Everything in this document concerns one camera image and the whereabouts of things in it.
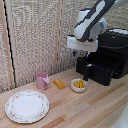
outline wooden table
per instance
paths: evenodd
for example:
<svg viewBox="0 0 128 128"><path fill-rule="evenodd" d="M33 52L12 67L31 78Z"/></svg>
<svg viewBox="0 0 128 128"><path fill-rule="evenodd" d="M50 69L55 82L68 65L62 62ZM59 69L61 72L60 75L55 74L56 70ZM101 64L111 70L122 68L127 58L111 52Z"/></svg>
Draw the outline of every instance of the wooden table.
<svg viewBox="0 0 128 128"><path fill-rule="evenodd" d="M24 85L0 95L0 128L109 128L121 114L128 101L127 75L112 79L110 86L103 86L90 80L83 93L76 93L70 87L71 80L83 78L68 70L50 77L48 89L41 90L36 82ZM58 89L53 80L60 79L66 88ZM35 90L47 96L50 109L47 115L33 124L18 124L5 113L7 100L15 93Z"/></svg>

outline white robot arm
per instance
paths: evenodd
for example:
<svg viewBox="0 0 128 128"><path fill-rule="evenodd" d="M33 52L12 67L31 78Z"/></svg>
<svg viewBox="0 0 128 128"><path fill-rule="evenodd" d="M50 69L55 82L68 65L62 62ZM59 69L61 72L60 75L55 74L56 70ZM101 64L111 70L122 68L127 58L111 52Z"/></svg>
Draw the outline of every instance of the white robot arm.
<svg viewBox="0 0 128 128"><path fill-rule="evenodd" d="M127 3L128 0L98 0L91 9L81 10L74 30L75 37L67 37L67 47L95 52L98 48L97 36L107 29L107 22L101 17Z"/></svg>

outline bowl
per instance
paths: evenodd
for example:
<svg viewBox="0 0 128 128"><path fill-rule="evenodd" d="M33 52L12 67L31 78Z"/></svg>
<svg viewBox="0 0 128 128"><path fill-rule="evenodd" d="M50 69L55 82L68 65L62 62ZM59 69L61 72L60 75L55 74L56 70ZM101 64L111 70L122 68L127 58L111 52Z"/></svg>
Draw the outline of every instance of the bowl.
<svg viewBox="0 0 128 128"><path fill-rule="evenodd" d="M84 91L86 90L86 88L87 88L87 83L86 83L84 80L82 80L82 81L84 81L84 86L85 86L85 88L76 88L76 87L74 87L74 82L76 82L76 81L79 82L79 80L81 80L81 79L74 79L74 80L72 80L72 81L71 81L71 88L72 88L75 92L84 92Z"/></svg>

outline plate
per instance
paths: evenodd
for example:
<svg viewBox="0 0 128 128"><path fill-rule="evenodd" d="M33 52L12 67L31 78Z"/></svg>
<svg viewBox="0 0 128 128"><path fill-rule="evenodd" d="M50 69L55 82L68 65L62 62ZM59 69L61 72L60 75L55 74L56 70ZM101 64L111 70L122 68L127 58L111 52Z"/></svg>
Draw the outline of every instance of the plate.
<svg viewBox="0 0 128 128"><path fill-rule="evenodd" d="M47 97L33 90L14 94L6 103L7 116L17 123L33 123L43 118L49 110Z"/></svg>

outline black machine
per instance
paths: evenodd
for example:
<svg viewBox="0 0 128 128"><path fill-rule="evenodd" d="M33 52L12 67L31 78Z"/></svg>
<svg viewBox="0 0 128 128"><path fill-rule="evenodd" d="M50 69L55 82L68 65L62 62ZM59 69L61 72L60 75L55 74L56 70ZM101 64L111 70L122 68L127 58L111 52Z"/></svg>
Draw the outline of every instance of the black machine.
<svg viewBox="0 0 128 128"><path fill-rule="evenodd" d="M97 52L77 59L76 72L86 81L90 78L108 86L111 78L119 79L128 73L128 34L108 30L98 37L98 42Z"/></svg>

